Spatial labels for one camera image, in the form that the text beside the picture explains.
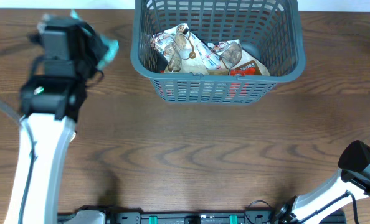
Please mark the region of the teal snack packet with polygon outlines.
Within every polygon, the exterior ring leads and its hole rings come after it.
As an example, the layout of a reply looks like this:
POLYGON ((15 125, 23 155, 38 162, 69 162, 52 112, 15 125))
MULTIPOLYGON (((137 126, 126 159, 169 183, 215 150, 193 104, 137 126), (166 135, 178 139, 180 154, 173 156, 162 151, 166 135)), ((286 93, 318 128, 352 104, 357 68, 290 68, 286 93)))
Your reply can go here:
POLYGON ((113 59, 116 57, 116 54, 119 50, 119 44, 117 40, 109 39, 103 34, 98 34, 93 27, 83 28, 82 29, 87 36, 92 37, 92 32, 95 33, 97 40, 101 40, 102 45, 107 47, 107 51, 103 53, 102 58, 98 59, 98 64, 96 68, 98 70, 103 70, 108 64, 110 64, 113 59))

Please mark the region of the Panifee snack bag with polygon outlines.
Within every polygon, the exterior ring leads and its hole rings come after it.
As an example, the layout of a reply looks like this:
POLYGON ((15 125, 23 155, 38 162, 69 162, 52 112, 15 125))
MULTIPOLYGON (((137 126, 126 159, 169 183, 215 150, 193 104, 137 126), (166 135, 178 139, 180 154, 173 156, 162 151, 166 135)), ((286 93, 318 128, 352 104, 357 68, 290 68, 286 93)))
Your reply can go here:
POLYGON ((182 23, 151 36, 151 47, 168 63, 163 73, 209 74, 191 35, 188 25, 182 23))
POLYGON ((270 76, 268 68, 246 52, 239 39, 208 43, 207 46, 219 56, 226 69, 242 70, 246 75, 270 76))

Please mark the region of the grey plastic basket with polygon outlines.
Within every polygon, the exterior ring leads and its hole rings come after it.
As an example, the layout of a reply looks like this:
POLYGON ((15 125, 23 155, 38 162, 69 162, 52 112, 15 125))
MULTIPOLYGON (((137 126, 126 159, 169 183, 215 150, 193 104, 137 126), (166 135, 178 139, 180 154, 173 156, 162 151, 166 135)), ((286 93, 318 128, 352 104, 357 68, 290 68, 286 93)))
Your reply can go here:
POLYGON ((136 0, 131 62, 173 103, 251 104, 306 65, 296 0, 136 0))

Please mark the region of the Kleenex tissue multipack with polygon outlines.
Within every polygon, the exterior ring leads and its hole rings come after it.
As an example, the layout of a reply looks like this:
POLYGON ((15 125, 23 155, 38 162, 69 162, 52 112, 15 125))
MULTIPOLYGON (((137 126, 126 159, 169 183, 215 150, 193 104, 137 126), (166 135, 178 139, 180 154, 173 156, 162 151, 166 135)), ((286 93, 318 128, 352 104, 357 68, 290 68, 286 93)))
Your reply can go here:
POLYGON ((198 37, 191 33, 191 37, 194 40, 196 48, 199 51, 199 55, 208 70, 221 70, 223 65, 221 64, 219 56, 214 53, 204 42, 198 37))

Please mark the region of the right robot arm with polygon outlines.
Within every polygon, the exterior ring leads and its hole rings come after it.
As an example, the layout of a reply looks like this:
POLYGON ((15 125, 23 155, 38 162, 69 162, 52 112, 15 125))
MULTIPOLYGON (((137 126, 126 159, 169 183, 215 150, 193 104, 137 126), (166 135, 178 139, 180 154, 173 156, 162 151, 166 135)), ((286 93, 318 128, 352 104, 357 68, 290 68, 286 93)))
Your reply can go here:
POLYGON ((352 203, 357 223, 356 201, 370 197, 370 146, 353 141, 338 161, 339 169, 315 190, 293 197, 272 217, 272 223, 319 223, 352 203))

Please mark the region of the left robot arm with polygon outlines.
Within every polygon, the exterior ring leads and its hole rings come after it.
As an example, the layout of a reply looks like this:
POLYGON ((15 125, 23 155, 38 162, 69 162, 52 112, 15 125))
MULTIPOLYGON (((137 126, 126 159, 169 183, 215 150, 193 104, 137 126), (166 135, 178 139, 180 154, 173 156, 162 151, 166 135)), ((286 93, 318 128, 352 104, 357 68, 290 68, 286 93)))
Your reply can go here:
POLYGON ((40 23, 44 54, 20 90, 19 155, 5 223, 56 223, 65 157, 75 136, 87 82, 110 51, 85 21, 47 16, 40 23))

